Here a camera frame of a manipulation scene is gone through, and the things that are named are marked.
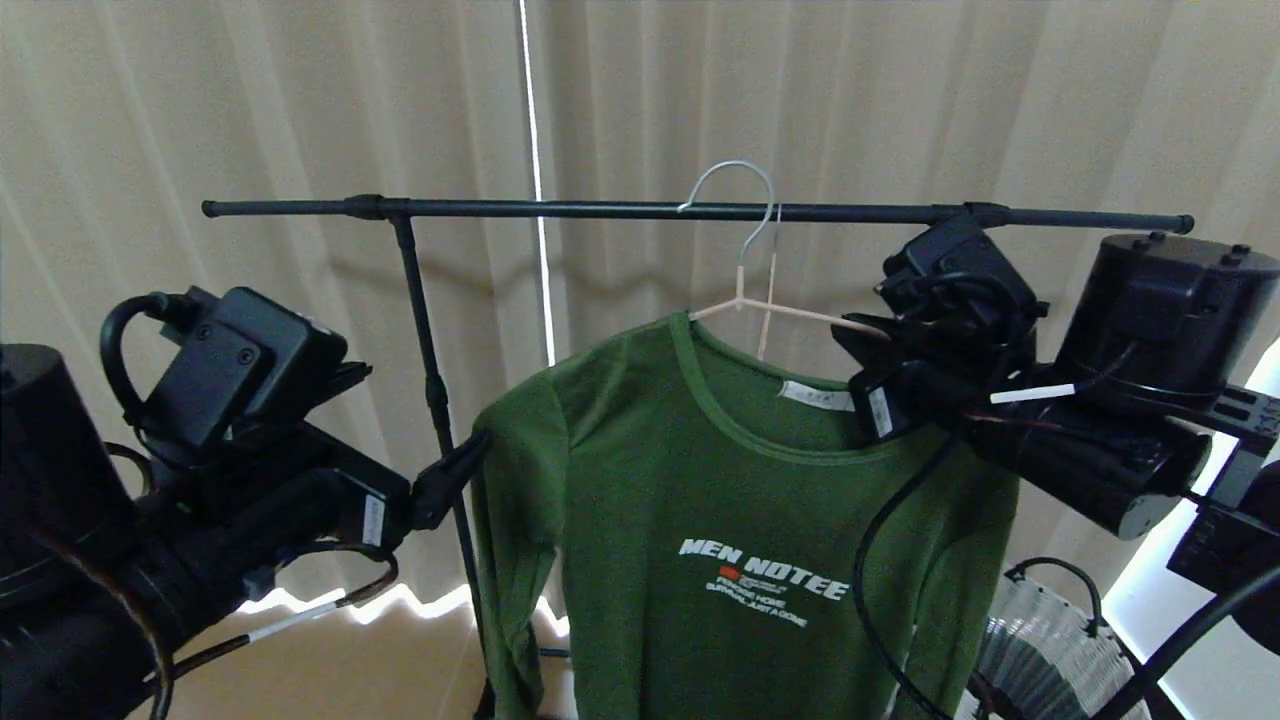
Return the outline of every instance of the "curtain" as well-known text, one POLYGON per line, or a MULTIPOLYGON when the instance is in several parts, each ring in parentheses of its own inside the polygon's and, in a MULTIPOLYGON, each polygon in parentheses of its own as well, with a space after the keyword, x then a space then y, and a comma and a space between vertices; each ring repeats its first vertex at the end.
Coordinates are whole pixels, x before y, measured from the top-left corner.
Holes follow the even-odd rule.
MULTIPOLYGON (((438 457, 390 227, 210 220, 200 201, 530 197, 513 4, 5 3, 0 27, 5 342, 59 348, 102 437, 132 443, 97 360, 108 310, 152 290, 250 286, 374 365, 312 421, 410 478, 438 457)), ((534 225, 416 229, 465 437, 479 410, 545 365, 534 225)), ((145 396, 175 347, 155 323, 133 325, 127 361, 145 396)), ((424 602, 466 582, 452 520, 411 534, 399 557, 424 602)), ((280 584, 307 600, 376 573, 305 559, 280 584)))
MULTIPOLYGON (((1280 252, 1280 14, 1265 3, 539 3, 530 36, 548 197, 682 201, 704 168, 744 158, 771 172, 783 217, 788 201, 1190 213, 1197 237, 1280 252)), ((700 199, 763 197, 739 169, 700 199)), ((881 263, 919 229, 785 225, 776 299, 884 314, 870 290, 881 263)), ((731 297, 750 225, 547 231, 566 355, 731 297)), ((1051 359, 1108 233, 992 234, 1052 304, 1039 327, 1051 359)), ((768 245, 749 258, 754 297, 768 245)), ((756 311, 709 320, 753 352, 760 323, 756 311)), ((1272 306, 1236 382, 1277 328, 1272 306)), ((765 360, 831 378, 858 369, 826 327, 785 316, 765 360)), ((1106 587, 1135 547, 1024 483, 1011 560, 1053 555, 1106 587)))

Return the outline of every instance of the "metal hanger hook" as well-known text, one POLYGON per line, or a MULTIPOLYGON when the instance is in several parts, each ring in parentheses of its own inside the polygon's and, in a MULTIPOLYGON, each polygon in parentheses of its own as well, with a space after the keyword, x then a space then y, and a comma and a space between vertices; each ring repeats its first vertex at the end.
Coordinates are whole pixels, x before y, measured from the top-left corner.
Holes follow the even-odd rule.
POLYGON ((773 217, 773 209, 777 206, 777 193, 773 191, 773 181, 769 179, 769 174, 768 173, 765 173, 759 165, 756 165, 755 163, 751 163, 750 160, 724 160, 722 163, 716 163, 710 168, 707 168, 707 172, 703 173, 703 177, 698 178, 698 182, 694 183, 692 192, 689 193, 689 200, 686 200, 681 205, 676 206, 676 211, 677 213, 682 213, 690 205, 694 204, 694 200, 698 197, 698 191, 700 191, 703 188, 703 183, 707 182, 707 178, 712 177, 713 174, 716 174, 716 172, 718 172, 718 170, 721 170, 723 168, 735 167, 735 165, 740 167, 740 168, 746 168, 746 169, 751 170, 753 173, 755 173, 756 176, 759 176, 759 178, 762 181, 764 181, 764 188, 765 188, 765 191, 768 191, 768 193, 769 193, 769 202, 764 208, 764 218, 760 219, 760 224, 759 225, 755 225, 755 229, 751 231, 751 234, 749 234, 746 237, 746 242, 742 243, 742 250, 740 250, 739 254, 737 254, 737 265, 741 268, 741 266, 746 265, 746 252, 748 252, 748 250, 751 249, 751 243, 755 242, 755 238, 759 237, 762 232, 764 232, 765 227, 768 227, 769 219, 773 217))

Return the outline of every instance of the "green shirt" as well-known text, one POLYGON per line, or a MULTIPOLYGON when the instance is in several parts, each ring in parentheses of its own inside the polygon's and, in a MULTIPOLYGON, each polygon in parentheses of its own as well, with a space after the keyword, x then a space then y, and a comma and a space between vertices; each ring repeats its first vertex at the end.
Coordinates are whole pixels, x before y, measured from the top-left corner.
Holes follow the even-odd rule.
MULTIPOLYGON (((945 436, 868 446, 842 389, 678 313, 485 410, 495 442, 471 488, 498 717, 541 698, 530 614, 559 548, 582 717, 879 719, 895 683, 854 610, 854 552, 945 436)), ((869 557, 876 625, 943 707, 973 669, 1016 483, 957 450, 869 557)))

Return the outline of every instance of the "round neckline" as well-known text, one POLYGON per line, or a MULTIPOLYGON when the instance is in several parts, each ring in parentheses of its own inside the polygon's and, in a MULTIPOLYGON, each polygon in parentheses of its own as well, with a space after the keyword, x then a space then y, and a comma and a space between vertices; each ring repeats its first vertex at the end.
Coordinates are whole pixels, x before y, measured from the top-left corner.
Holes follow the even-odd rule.
POLYGON ((786 446, 758 436, 735 420, 733 416, 730 415, 716 398, 716 395, 707 384, 707 375, 703 372, 701 363, 698 360, 698 348, 695 347, 695 343, 703 343, 713 352, 722 355, 750 370, 776 378, 780 382, 792 380, 818 389, 837 391, 846 389, 845 384, 838 380, 828 380, 791 373, 788 370, 783 370, 782 368, 762 363, 760 360, 756 360, 755 357, 737 350, 712 334, 710 331, 700 323, 690 319, 689 313, 673 313, 669 318, 669 327, 672 340, 676 345, 676 357, 680 361, 680 370, 685 378, 685 386, 689 388, 690 395, 694 396, 694 401, 698 404, 699 409, 701 409, 703 414, 707 415, 707 419, 712 421, 712 424, 719 428, 721 432, 728 436, 733 442, 746 447, 748 450, 778 460, 786 460, 788 462, 801 462, 808 465, 858 465, 861 462, 879 460, 887 455, 897 452, 904 441, 916 434, 908 433, 900 438, 859 450, 804 450, 786 446))

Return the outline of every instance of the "tan floor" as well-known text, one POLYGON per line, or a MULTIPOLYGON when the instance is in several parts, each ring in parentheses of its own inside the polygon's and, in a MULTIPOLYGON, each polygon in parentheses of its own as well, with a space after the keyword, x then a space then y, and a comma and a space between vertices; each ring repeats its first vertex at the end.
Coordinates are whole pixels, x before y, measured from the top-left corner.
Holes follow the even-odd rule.
MULTIPOLYGON (((179 657, 287 615, 233 615, 179 657)), ((568 661, 544 659, 543 674, 543 712, 575 716, 568 661)), ((369 625, 339 611, 216 660, 178 682, 169 717, 471 720, 483 684, 468 607, 424 620, 397 605, 369 625)), ((150 702, 129 720, 145 720, 148 710, 150 702)))

